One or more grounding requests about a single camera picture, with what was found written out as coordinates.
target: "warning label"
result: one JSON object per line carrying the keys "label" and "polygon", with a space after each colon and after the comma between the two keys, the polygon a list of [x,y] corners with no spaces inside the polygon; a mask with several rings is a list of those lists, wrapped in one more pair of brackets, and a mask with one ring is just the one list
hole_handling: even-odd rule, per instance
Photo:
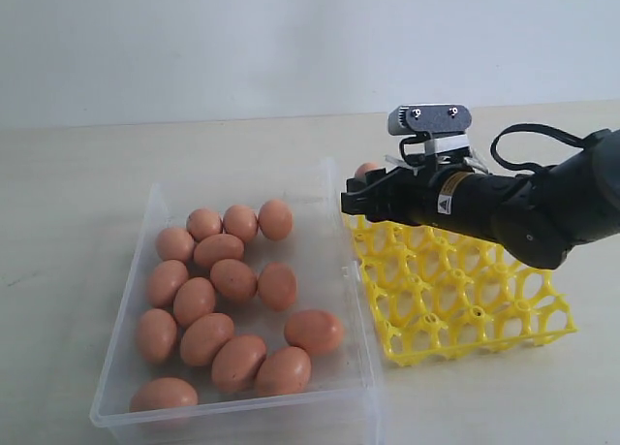
{"label": "warning label", "polygon": [[446,180],[446,183],[442,186],[439,196],[437,197],[438,213],[447,215],[452,214],[452,195],[454,194],[454,191],[456,191],[458,184],[463,181],[463,178],[471,174],[471,172],[458,172]]}

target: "table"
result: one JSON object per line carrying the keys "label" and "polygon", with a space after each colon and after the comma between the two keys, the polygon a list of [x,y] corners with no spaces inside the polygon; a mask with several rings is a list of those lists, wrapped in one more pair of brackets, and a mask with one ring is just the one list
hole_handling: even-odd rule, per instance
{"label": "table", "polygon": [[[487,160],[492,138],[516,122],[579,136],[620,128],[620,101],[472,112],[470,139]],[[573,152],[529,135],[501,149],[540,163]],[[397,142],[382,113],[0,133],[0,441],[113,443],[88,409],[152,181],[205,163],[224,174],[231,163],[332,156],[344,187],[358,164],[385,154],[396,155]],[[540,349],[386,369],[387,444],[617,443],[619,244],[576,249],[556,272],[577,334]]]}

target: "clear plastic container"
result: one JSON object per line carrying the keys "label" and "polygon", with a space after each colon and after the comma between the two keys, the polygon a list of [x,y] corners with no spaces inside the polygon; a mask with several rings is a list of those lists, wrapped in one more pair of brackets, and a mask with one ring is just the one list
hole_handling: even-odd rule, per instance
{"label": "clear plastic container", "polygon": [[[383,443],[381,362],[356,279],[351,239],[339,212],[341,185],[336,180],[336,166],[327,159],[308,168],[231,168],[153,185],[91,408],[96,427],[109,429],[119,443],[131,445]],[[144,287],[159,262],[154,250],[159,231],[184,225],[197,207],[213,207],[221,213],[233,204],[258,209],[271,198],[291,206],[294,231],[281,242],[259,236],[247,247],[245,259],[254,270],[275,260],[291,265],[298,278],[298,301],[283,314],[267,310],[258,299],[248,306],[230,307],[236,331],[262,336],[272,352],[286,345],[283,326],[288,315],[303,308],[323,308],[339,316],[345,326],[339,350],[313,359],[304,393],[281,397],[219,394],[210,384],[208,369],[188,368],[178,359],[162,367],[149,366],[135,349],[134,333],[148,308]],[[200,404],[129,413],[136,389],[165,375],[188,380],[197,388]]]}

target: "egg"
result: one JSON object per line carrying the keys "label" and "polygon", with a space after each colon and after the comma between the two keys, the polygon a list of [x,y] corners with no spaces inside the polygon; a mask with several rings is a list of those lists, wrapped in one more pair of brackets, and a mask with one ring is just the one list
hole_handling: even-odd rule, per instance
{"label": "egg", "polygon": [[257,277],[250,267],[235,259],[223,259],[211,268],[211,283],[224,298],[245,303],[254,298]]}
{"label": "egg", "polygon": [[196,241],[222,233],[222,218],[217,211],[202,207],[192,211],[185,228]]}
{"label": "egg", "polygon": [[381,166],[376,162],[364,162],[361,166],[359,166],[355,173],[355,178],[364,179],[367,172],[376,171],[380,169]]}
{"label": "egg", "polygon": [[233,394],[252,388],[267,354],[267,347],[257,335],[231,338],[218,352],[211,367],[213,385],[223,393]]}
{"label": "egg", "polygon": [[132,396],[129,410],[150,411],[197,404],[198,393],[194,387],[182,379],[162,377],[140,387]]}
{"label": "egg", "polygon": [[234,235],[214,235],[198,243],[194,250],[194,262],[203,268],[210,269],[223,259],[242,259],[244,250],[243,241]]}
{"label": "egg", "polygon": [[176,292],[172,313],[181,327],[187,328],[215,308],[215,289],[204,277],[194,277]]}
{"label": "egg", "polygon": [[297,299],[297,278],[293,269],[284,263],[267,264],[257,285],[261,301],[270,309],[281,312]]}
{"label": "egg", "polygon": [[190,278],[180,261],[160,263],[146,280],[146,297],[153,307],[172,305],[176,292]]}
{"label": "egg", "polygon": [[174,259],[187,263],[192,259],[195,246],[192,236],[181,227],[168,227],[155,239],[155,249],[162,261]]}
{"label": "egg", "polygon": [[259,221],[250,207],[231,206],[224,213],[224,230],[244,243],[249,243],[259,232]]}
{"label": "egg", "polygon": [[234,323],[226,314],[206,314],[192,324],[181,338],[181,360],[187,366],[209,366],[218,351],[234,336]]}
{"label": "egg", "polygon": [[344,338],[340,319],[327,311],[306,309],[291,315],[284,326],[284,338],[291,346],[309,355],[325,355],[336,350]]}
{"label": "egg", "polygon": [[256,376],[260,397],[300,394],[310,381],[310,357],[301,348],[287,346],[268,356]]}
{"label": "egg", "polygon": [[176,322],[164,309],[149,309],[139,318],[136,346],[149,363],[160,365],[176,345]]}
{"label": "egg", "polygon": [[259,211],[259,226],[266,238],[282,240],[293,229],[293,213],[284,201],[269,200]]}

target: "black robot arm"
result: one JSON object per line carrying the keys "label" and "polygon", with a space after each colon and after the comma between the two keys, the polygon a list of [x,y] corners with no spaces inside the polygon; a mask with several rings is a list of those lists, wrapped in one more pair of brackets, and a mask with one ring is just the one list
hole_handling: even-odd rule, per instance
{"label": "black robot arm", "polygon": [[[539,124],[504,130],[493,158],[516,176],[491,175],[466,135],[471,115],[462,106],[401,106],[388,118],[400,142],[395,167],[349,178],[342,211],[371,222],[429,225],[502,244],[522,263],[557,269],[576,245],[620,232],[620,131],[578,138]],[[501,137],[534,132],[580,151],[562,164],[512,164],[497,153]],[[407,145],[424,143],[423,154]]]}

